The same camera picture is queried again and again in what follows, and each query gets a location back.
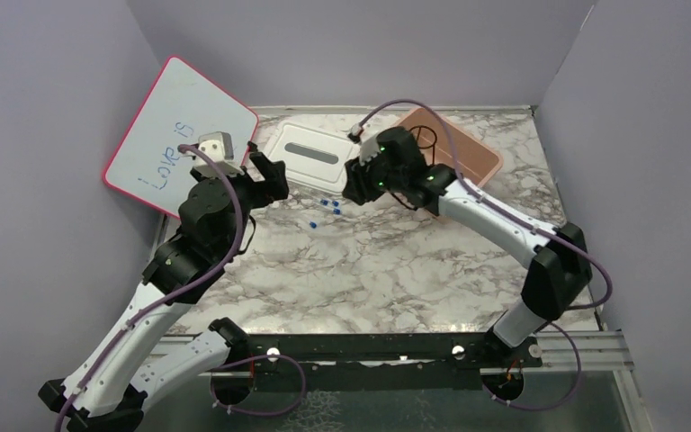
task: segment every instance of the gray wall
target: gray wall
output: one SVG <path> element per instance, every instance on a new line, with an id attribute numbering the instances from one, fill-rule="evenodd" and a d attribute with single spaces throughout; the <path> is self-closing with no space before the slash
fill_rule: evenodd
<path id="1" fill-rule="evenodd" d="M 129 0 L 159 61 L 252 105 L 538 104 L 594 0 Z"/>
<path id="2" fill-rule="evenodd" d="M 101 174 L 157 70 L 122 1 L 0 1 L 0 431 L 49 430 L 133 292 L 156 214 Z"/>
<path id="3" fill-rule="evenodd" d="M 601 0 L 536 120 L 654 426 L 691 430 L 691 1 Z"/>

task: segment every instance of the purple cable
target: purple cable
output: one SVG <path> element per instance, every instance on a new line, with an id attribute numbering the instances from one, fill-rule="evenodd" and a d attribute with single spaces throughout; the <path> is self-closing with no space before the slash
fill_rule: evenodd
<path id="1" fill-rule="evenodd" d="M 481 195 L 473 189 L 467 182 L 464 181 L 464 177 L 462 176 L 462 171 L 460 170 L 460 162 L 459 158 L 457 156 L 457 147 L 454 144 L 453 141 L 453 136 L 451 131 L 449 130 L 449 125 L 446 124 L 446 121 L 441 118 L 440 115 L 438 115 L 438 112 L 435 112 L 435 110 L 424 103 L 421 103 L 419 101 L 416 101 L 414 99 L 394 99 L 392 101 L 388 101 L 386 103 L 383 103 L 382 105 L 378 106 L 377 108 L 371 110 L 366 116 L 364 116 L 361 121 L 359 121 L 359 126 L 363 128 L 363 126 L 376 114 L 382 111 L 383 109 L 387 108 L 388 106 L 395 105 L 395 104 L 414 104 L 417 105 L 421 108 L 425 108 L 429 113 L 433 114 L 433 117 L 441 124 L 441 127 L 444 128 L 444 134 L 446 135 L 446 138 L 449 140 L 449 149 L 452 151 L 452 160 L 454 161 L 454 173 L 457 174 L 457 178 L 460 180 L 460 183 L 462 184 L 462 187 L 467 191 L 468 194 L 470 194 L 472 197 L 474 197 L 477 201 L 480 201 L 482 203 L 485 203 L 490 207 L 491 210 L 494 212 L 499 213 L 501 216 L 504 216 L 507 218 L 509 221 L 512 221 L 515 223 L 515 225 L 519 225 L 525 230 L 537 232 L 549 240 L 555 241 L 557 243 L 560 243 L 564 247 L 570 249 L 580 257 L 586 259 L 589 263 L 591 263 L 598 272 L 603 276 L 603 279 L 606 281 L 606 293 L 603 295 L 603 297 L 598 300 L 598 301 L 593 301 L 589 304 L 577 304 L 573 306 L 569 306 L 567 308 L 567 311 L 577 311 L 577 310 L 584 310 L 584 309 L 594 309 L 597 306 L 600 306 L 601 304 L 605 304 L 609 299 L 610 296 L 613 294 L 613 281 L 610 278 L 610 274 L 606 271 L 606 269 L 592 256 L 590 256 L 587 252 L 582 250 L 579 247 L 576 247 L 575 245 L 569 243 L 568 241 L 556 236 L 553 232 L 550 232 L 546 229 L 541 229 L 538 227 L 535 227 L 533 224 L 528 223 L 525 220 L 521 220 L 514 214 L 510 213 L 506 209 L 498 206 L 494 202 L 490 202 L 486 199 L 485 196 Z"/>
<path id="2" fill-rule="evenodd" d="M 568 332 L 560 328 L 557 324 L 554 322 L 548 323 L 551 326 L 555 327 L 562 333 L 562 335 L 568 339 L 568 342 L 570 343 L 570 347 L 573 348 L 573 354 L 576 356 L 576 379 L 573 381 L 573 385 L 570 387 L 570 390 L 565 393 L 565 396 L 560 398 L 560 400 L 544 406 L 544 407 L 529 407 L 526 405 L 518 405 L 517 403 L 513 403 L 509 400 L 502 400 L 498 396 L 495 396 L 493 392 L 489 389 L 489 387 L 486 387 L 485 385 L 483 386 L 483 389 L 486 390 L 488 394 L 491 395 L 491 399 L 505 405 L 508 408 L 512 408 L 515 410 L 521 410 L 521 411 L 530 411 L 530 412 L 537 412 L 537 411 L 549 411 L 549 410 L 554 410 L 555 408 L 560 407 L 560 405 L 564 404 L 567 401 L 570 401 L 575 395 L 576 392 L 579 391 L 579 385 L 581 384 L 581 357 L 579 356 L 579 349 L 576 347 L 576 342 L 573 341 L 573 339 L 569 336 Z"/>
<path id="3" fill-rule="evenodd" d="M 282 360 L 286 360 L 290 363 L 292 363 L 293 366 L 295 366 L 296 369 L 298 369 L 298 373 L 301 375 L 301 392 L 298 393 L 298 397 L 295 398 L 295 401 L 288 405 L 286 408 L 279 409 L 277 411 L 252 411 L 251 409 L 241 409 L 241 408 L 234 408 L 233 405 L 224 405 L 223 403 L 219 402 L 219 397 L 216 396 L 216 389 L 213 388 L 213 382 L 211 381 L 211 395 L 213 396 L 213 399 L 215 400 L 216 406 L 222 407 L 229 412 L 238 412 L 240 414 L 247 414 L 248 416 L 255 416 L 255 417 L 278 417 L 284 414 L 287 414 L 288 412 L 295 410 L 298 408 L 299 405 L 303 403 L 303 399 L 306 397 L 306 373 L 303 371 L 303 367 L 301 366 L 300 363 L 295 361 L 294 358 L 289 357 L 287 355 L 282 355 L 282 354 L 273 354 L 273 355 L 256 355 L 253 357 L 246 358 L 244 360 L 239 360 L 234 363 L 228 363 L 228 364 L 223 364 L 219 367 L 211 369 L 212 371 L 221 371 L 224 369 L 230 369 L 235 366 L 239 365 L 244 365 L 245 363 L 252 363 L 255 362 L 255 360 L 265 360 L 267 358 L 281 358 Z"/>
<path id="4" fill-rule="evenodd" d="M 88 371 L 78 382 L 78 389 L 85 389 L 88 382 L 91 381 L 92 377 L 94 377 L 96 371 L 99 369 L 100 366 L 102 366 L 102 363 L 104 363 L 104 360 L 107 359 L 107 357 L 110 355 L 113 349 L 115 349 L 115 347 L 121 342 L 121 339 L 123 338 L 123 336 L 125 336 L 126 332 L 128 332 L 130 329 L 133 329 L 133 326 L 137 322 L 139 322 L 142 318 L 144 318 L 155 308 L 163 304 L 166 304 L 167 302 L 170 302 L 174 298 L 184 293 L 187 293 L 188 291 L 192 290 L 195 286 L 204 284 L 205 282 L 209 281 L 216 273 L 223 270 L 224 266 L 226 266 L 226 264 L 228 264 L 229 261 L 231 261 L 231 259 L 237 254 L 237 251 L 239 250 L 239 245 L 242 242 L 242 236 L 245 232 L 243 229 L 242 211 L 239 205 L 239 198 L 237 197 L 237 192 L 234 190 L 234 187 L 232 187 L 231 183 L 229 182 L 229 178 L 226 177 L 226 175 L 220 171 L 219 167 L 216 165 L 215 162 L 213 162 L 205 153 L 202 153 L 196 147 L 182 144 L 178 146 L 178 149 L 182 153 L 184 153 L 185 151 L 191 151 L 200 159 L 204 160 L 205 163 L 208 164 L 208 166 L 216 172 L 216 174 L 219 176 L 219 180 L 224 184 L 224 187 L 226 187 L 227 192 L 229 193 L 229 199 L 231 199 L 231 203 L 234 206 L 235 222 L 237 225 L 237 230 L 234 233 L 234 241 L 231 243 L 231 247 L 229 248 L 229 252 L 227 253 L 227 255 L 216 266 L 214 266 L 203 276 L 171 292 L 162 299 L 152 302 L 152 304 L 145 307 L 144 309 L 141 309 L 136 315 L 131 317 L 131 319 L 129 319 L 126 322 L 127 328 L 123 328 L 119 330 L 117 333 L 115 333 L 115 336 L 112 337 L 110 343 L 107 344 L 107 346 L 104 348 L 104 350 L 102 350 L 99 356 L 96 357 L 96 360 L 91 364 L 91 367 L 88 368 Z M 59 414 L 57 416 L 57 422 L 54 424 L 54 432 L 62 431 L 62 423 L 65 420 L 65 416 L 67 415 L 67 412 L 70 410 L 70 407 L 73 406 L 73 403 L 76 401 L 77 397 L 78 393 L 70 393 L 70 396 L 65 401 L 65 404 L 62 405 L 62 408 L 59 410 Z"/>

